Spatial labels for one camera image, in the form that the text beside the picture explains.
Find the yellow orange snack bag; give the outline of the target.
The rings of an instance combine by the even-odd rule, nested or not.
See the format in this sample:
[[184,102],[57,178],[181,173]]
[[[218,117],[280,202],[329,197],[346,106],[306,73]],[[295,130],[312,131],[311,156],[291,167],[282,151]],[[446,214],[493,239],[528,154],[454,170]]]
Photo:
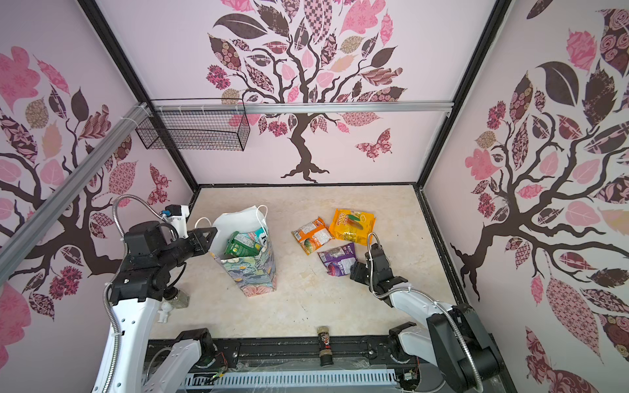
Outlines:
[[329,231],[335,239],[367,246],[376,221],[371,213],[336,209]]

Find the teal snack bag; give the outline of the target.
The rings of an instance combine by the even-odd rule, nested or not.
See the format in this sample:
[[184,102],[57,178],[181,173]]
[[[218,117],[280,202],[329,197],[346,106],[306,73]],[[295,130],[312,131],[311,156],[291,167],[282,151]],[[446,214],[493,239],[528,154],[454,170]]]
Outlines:
[[264,227],[248,233],[248,236],[261,247],[264,247],[268,242],[268,232]]

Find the purple snack bag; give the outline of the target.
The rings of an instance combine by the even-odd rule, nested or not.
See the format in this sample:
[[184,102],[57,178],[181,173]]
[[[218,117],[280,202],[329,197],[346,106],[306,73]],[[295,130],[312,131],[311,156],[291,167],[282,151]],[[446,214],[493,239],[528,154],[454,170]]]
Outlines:
[[326,268],[328,275],[333,277],[349,275],[352,266],[357,262],[355,244],[353,242],[325,252],[318,252],[318,257]]

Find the floral paper bag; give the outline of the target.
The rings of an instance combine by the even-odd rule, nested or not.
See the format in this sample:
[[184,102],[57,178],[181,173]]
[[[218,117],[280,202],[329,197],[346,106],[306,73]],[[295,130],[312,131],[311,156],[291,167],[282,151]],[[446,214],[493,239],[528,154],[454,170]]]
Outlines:
[[215,221],[201,217],[195,222],[197,229],[203,224],[217,229],[209,254],[247,297],[277,289],[275,254],[267,215],[268,207],[260,205],[224,213]]

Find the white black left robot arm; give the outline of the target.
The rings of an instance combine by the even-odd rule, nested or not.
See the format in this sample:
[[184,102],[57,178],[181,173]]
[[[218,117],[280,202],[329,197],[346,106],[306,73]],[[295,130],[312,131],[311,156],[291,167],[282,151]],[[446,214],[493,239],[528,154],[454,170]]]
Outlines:
[[124,234],[128,248],[121,270],[104,292],[110,331],[95,392],[176,392],[193,366],[216,356],[205,328],[181,332],[155,373],[143,374],[152,326],[165,299],[171,271],[205,255],[215,228],[193,229],[187,237],[165,239],[167,224],[149,221]]

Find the orange snack bag with label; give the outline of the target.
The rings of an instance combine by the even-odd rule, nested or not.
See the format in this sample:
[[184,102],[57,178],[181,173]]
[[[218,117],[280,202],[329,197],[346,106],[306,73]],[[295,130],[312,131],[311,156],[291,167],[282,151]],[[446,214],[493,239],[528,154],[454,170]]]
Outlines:
[[306,255],[316,252],[334,238],[320,217],[292,231],[292,235]]

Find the green white snack bag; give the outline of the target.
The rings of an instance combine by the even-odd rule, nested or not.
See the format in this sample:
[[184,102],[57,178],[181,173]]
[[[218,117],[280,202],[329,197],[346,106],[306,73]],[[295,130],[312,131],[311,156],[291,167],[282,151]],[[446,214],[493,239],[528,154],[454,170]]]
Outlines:
[[231,257],[249,257],[256,256],[262,247],[256,244],[248,233],[234,232],[227,240],[224,253]]

